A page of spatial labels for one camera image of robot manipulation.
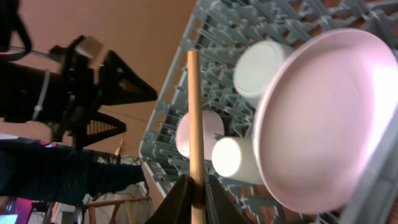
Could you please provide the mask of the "white cup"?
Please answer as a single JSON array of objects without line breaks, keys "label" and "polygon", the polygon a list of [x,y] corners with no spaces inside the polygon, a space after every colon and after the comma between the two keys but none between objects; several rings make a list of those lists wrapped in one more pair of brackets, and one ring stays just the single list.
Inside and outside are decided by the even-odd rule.
[{"label": "white cup", "polygon": [[214,145],[211,160],[215,171],[222,177],[262,185],[252,140],[223,137]]}]

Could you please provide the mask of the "grey white bowl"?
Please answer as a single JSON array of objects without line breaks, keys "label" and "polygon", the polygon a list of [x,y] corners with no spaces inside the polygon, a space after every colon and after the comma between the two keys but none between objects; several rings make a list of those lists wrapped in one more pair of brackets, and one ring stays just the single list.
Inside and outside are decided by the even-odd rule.
[{"label": "grey white bowl", "polygon": [[295,49],[270,40],[257,42],[238,59],[233,73],[236,91],[253,107]]}]

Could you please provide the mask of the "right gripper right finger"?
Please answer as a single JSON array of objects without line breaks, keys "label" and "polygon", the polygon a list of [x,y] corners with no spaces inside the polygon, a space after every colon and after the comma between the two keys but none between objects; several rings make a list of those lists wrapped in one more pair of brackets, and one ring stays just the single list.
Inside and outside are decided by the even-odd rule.
[{"label": "right gripper right finger", "polygon": [[205,210],[209,224],[249,224],[214,175],[206,178]]}]

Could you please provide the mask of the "large white plate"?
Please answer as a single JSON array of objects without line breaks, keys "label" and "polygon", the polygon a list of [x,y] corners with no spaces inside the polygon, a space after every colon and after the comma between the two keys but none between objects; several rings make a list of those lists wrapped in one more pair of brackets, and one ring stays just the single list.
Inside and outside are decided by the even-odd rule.
[{"label": "large white plate", "polygon": [[257,105],[252,131],[269,193],[297,213],[340,208],[356,190],[397,109],[397,60],[360,29],[300,46]]}]

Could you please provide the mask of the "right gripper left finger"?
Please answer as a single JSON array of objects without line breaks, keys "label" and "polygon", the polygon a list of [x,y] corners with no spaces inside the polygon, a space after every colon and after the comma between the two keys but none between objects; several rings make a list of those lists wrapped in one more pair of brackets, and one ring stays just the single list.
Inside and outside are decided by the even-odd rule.
[{"label": "right gripper left finger", "polygon": [[193,180],[184,174],[145,224],[190,224]]}]

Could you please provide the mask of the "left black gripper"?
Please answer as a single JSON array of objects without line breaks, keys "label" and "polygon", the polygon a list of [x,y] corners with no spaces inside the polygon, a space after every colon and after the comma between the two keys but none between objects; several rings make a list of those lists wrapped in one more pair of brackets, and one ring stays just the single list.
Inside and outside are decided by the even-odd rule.
[{"label": "left black gripper", "polygon": [[50,139],[61,142],[67,132],[73,146],[82,149],[104,139],[126,132],[122,121],[97,112],[102,105],[125,105],[157,100],[157,92],[141,79],[114,51],[109,50],[99,68],[98,86],[94,84],[94,70],[88,57],[78,54],[75,47],[85,35],[77,37],[67,47],[55,45],[49,57],[59,63],[60,93],[52,103],[54,117],[46,122]]}]

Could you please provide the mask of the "wooden chopstick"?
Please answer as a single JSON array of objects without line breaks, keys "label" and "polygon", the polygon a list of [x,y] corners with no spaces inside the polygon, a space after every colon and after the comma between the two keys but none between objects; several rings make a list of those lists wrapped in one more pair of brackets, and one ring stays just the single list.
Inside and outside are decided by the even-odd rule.
[{"label": "wooden chopstick", "polygon": [[199,51],[187,54],[190,177],[193,180],[192,223],[205,224],[205,161]]}]

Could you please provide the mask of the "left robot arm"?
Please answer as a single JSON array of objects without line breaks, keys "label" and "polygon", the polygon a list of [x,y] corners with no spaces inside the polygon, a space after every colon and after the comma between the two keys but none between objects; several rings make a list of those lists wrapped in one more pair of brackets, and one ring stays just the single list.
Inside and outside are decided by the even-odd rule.
[{"label": "left robot arm", "polygon": [[50,140],[68,133],[77,150],[126,132],[126,125],[100,106],[155,101],[157,92],[112,50],[98,71],[90,68],[102,43],[81,35],[68,47],[54,46],[44,57],[59,63],[57,73],[18,65],[34,53],[18,1],[1,1],[1,118],[37,121],[51,129]]}]

